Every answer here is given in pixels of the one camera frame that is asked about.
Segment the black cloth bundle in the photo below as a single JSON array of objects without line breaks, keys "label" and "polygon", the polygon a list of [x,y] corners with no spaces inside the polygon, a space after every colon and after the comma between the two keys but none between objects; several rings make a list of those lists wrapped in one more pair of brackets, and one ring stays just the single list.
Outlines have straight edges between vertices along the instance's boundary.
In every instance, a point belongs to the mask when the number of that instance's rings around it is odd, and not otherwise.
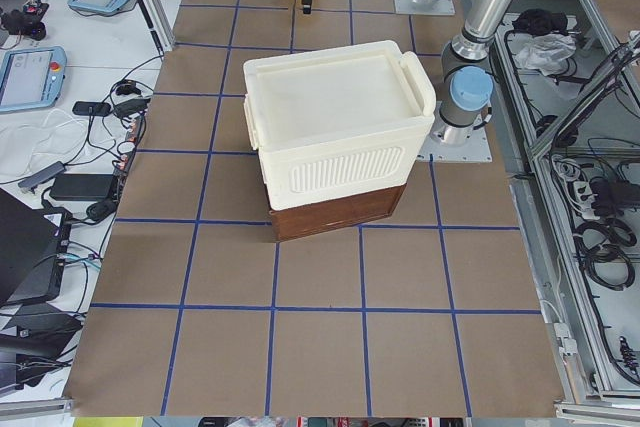
[{"label": "black cloth bundle", "polygon": [[528,9],[513,22],[516,31],[532,36],[545,36],[552,33],[568,34],[568,18],[564,13],[553,13],[544,9]]}]

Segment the near blue teach pendant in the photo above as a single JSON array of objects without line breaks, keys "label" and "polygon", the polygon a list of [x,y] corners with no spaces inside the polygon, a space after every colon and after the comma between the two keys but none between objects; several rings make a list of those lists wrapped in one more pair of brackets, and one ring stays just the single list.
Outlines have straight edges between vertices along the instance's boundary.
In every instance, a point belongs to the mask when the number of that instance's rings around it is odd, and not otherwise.
[{"label": "near blue teach pendant", "polygon": [[65,79],[67,56],[60,46],[14,50],[1,64],[1,112],[52,107]]}]

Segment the black power adapter brick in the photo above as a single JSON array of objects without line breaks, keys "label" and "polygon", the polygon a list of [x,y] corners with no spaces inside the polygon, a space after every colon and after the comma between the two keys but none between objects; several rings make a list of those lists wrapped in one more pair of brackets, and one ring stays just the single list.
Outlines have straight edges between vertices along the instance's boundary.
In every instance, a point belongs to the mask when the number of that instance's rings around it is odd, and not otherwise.
[{"label": "black power adapter brick", "polygon": [[116,183],[111,174],[60,174],[54,180],[50,197],[58,201],[100,201],[112,196]]}]

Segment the dark brown wooden drawer cabinet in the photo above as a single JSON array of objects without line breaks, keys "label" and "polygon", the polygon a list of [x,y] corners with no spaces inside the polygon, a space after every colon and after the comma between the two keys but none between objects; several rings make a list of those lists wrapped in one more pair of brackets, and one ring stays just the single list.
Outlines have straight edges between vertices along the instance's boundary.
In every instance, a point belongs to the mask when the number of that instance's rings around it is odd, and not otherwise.
[{"label": "dark brown wooden drawer cabinet", "polygon": [[283,210],[269,207],[278,241],[288,241],[390,217],[406,185],[301,205]]}]

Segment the black laptop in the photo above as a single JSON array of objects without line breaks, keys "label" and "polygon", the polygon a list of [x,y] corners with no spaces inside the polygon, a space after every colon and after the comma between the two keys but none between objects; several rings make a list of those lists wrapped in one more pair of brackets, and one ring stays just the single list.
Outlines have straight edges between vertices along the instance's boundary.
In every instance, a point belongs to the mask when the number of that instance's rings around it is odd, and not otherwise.
[{"label": "black laptop", "polygon": [[60,293],[70,236],[62,207],[32,209],[1,192],[1,305],[38,304]]}]

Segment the crumpled white cloth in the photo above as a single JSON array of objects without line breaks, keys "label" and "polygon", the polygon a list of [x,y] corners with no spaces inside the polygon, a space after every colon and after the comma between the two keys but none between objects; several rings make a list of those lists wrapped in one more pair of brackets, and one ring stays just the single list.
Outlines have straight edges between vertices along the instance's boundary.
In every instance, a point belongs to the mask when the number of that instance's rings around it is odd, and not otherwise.
[{"label": "crumpled white cloth", "polygon": [[545,76],[560,74],[576,52],[576,42],[568,35],[547,34],[527,40],[514,56],[520,69],[537,70]]}]

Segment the cream plastic storage box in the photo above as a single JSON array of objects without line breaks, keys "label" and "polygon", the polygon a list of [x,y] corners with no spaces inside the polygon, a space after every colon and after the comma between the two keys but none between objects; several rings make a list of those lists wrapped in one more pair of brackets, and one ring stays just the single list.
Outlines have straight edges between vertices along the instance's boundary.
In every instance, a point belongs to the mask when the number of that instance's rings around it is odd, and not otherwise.
[{"label": "cream plastic storage box", "polygon": [[435,120],[420,60],[390,40],[249,60],[243,72],[277,211],[405,184]]}]

